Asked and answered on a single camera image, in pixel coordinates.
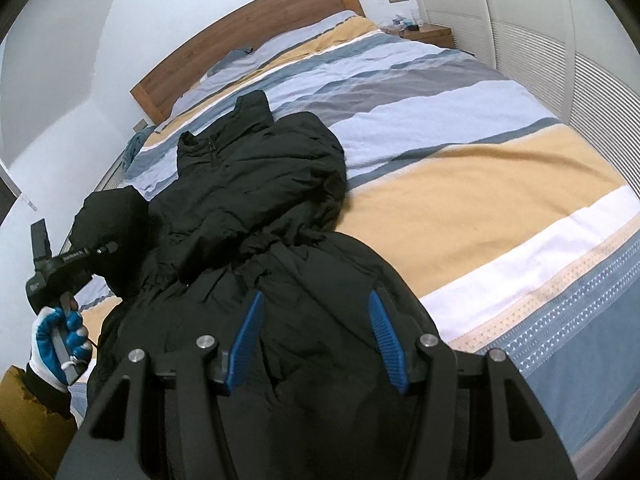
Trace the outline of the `left forearm black sleeve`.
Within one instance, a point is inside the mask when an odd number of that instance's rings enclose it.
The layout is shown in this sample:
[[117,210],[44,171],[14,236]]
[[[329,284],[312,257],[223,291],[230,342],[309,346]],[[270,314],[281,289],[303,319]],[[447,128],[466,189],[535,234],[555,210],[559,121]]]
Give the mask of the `left forearm black sleeve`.
[[72,395],[67,387],[58,388],[52,386],[32,370],[30,365],[26,366],[24,384],[27,390],[50,412],[61,415],[64,419],[73,417],[70,411]]

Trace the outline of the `blue white gloved left hand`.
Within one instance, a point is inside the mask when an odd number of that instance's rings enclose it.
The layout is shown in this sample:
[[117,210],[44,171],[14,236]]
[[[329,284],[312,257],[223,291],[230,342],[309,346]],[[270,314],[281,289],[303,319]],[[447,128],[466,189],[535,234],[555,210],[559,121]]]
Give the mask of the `blue white gloved left hand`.
[[88,330],[77,311],[44,307],[32,324],[29,368],[47,385],[68,393],[92,357]]

